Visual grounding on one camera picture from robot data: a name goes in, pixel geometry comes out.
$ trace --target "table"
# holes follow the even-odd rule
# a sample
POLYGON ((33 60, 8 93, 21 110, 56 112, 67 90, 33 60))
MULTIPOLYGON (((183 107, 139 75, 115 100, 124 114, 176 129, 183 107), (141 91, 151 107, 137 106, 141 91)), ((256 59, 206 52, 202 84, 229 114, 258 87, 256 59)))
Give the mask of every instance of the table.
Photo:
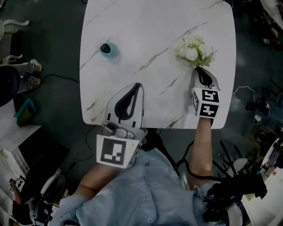
POLYGON ((242 203, 248 213, 253 226, 278 225, 283 218, 283 169, 276 168, 276 174, 271 174, 264 182, 267 188, 266 196, 261 200, 253 197, 248 201, 243 196, 242 203))
POLYGON ((122 88, 144 87, 145 128, 196 128, 191 105, 192 68, 177 60, 176 41, 198 35, 218 50, 207 68, 222 91, 212 128, 225 124, 235 76, 236 38, 232 9, 219 0, 89 0, 80 46, 83 120, 101 124, 108 101, 122 88), (106 41, 121 57, 110 62, 99 53, 106 41))
POLYGON ((278 0, 260 0, 262 7, 274 19, 278 26, 283 29, 283 21, 278 9, 278 0))

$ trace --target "denim shirt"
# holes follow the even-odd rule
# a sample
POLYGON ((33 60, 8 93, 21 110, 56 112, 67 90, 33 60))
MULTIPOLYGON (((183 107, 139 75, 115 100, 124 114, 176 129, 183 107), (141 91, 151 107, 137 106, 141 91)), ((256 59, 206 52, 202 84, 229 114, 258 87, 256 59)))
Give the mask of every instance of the denim shirt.
POLYGON ((203 199, 213 184, 186 190, 159 150, 140 150, 135 164, 91 200, 79 195, 62 199, 51 226, 68 220, 81 226, 209 225, 202 218, 207 211, 203 199))

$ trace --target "white flower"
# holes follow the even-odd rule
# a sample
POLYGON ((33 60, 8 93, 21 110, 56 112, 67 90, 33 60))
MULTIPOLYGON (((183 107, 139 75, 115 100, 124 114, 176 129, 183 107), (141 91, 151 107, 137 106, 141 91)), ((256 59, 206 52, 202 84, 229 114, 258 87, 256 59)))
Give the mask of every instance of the white flower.
POLYGON ((185 50, 185 57, 188 60, 196 60, 196 58, 198 57, 198 53, 197 53, 196 49, 187 48, 185 50))
POLYGON ((209 57, 209 55, 212 53, 212 49, 205 45, 205 44, 200 44, 199 45, 199 50, 202 52, 203 54, 203 59, 206 57, 209 57))
POLYGON ((180 49, 181 49, 184 45, 185 45, 185 41, 184 41, 184 39, 181 38, 181 39, 176 43, 176 45, 175 45, 175 48, 174 48, 175 54, 179 54, 180 49))
POLYGON ((178 54, 179 54, 180 57, 182 57, 182 58, 185 58, 185 57, 186 57, 186 55, 185 55, 186 49, 187 49, 186 46, 183 46, 183 47, 181 47, 181 48, 179 49, 178 54))
POLYGON ((213 54, 211 56, 211 61, 215 61, 215 52, 213 52, 213 54))
POLYGON ((185 46, 189 46, 189 45, 192 45, 194 43, 193 38, 184 37, 184 40, 185 40, 185 46))

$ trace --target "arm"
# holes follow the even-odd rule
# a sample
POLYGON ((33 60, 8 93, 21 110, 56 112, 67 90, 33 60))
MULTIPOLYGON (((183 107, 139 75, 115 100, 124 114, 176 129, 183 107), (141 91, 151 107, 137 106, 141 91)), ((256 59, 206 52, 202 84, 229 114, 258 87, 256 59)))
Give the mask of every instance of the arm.
POLYGON ((81 180, 73 195, 81 195, 92 199, 103 187, 115 178, 119 168, 98 164, 81 180))
MULTIPOLYGON (((211 176, 212 148, 211 148, 211 122, 210 118, 199 118, 195 132, 195 141, 189 158, 189 168, 193 174, 211 176)), ((201 180, 192 175, 188 176, 190 189, 199 188, 210 180, 201 180)))
POLYGON ((13 179, 10 179, 9 183, 11 184, 12 188, 14 189, 14 195, 15 195, 15 202, 18 205, 22 205, 22 197, 21 194, 16 186, 16 182, 13 179))

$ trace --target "blue cup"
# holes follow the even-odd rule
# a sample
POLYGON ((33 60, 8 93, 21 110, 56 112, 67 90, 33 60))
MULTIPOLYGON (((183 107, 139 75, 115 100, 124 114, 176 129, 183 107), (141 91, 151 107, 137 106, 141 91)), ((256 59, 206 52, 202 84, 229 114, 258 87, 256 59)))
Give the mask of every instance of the blue cup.
POLYGON ((101 45, 100 53, 105 58, 115 59, 120 54, 120 51, 114 43, 107 42, 101 45))

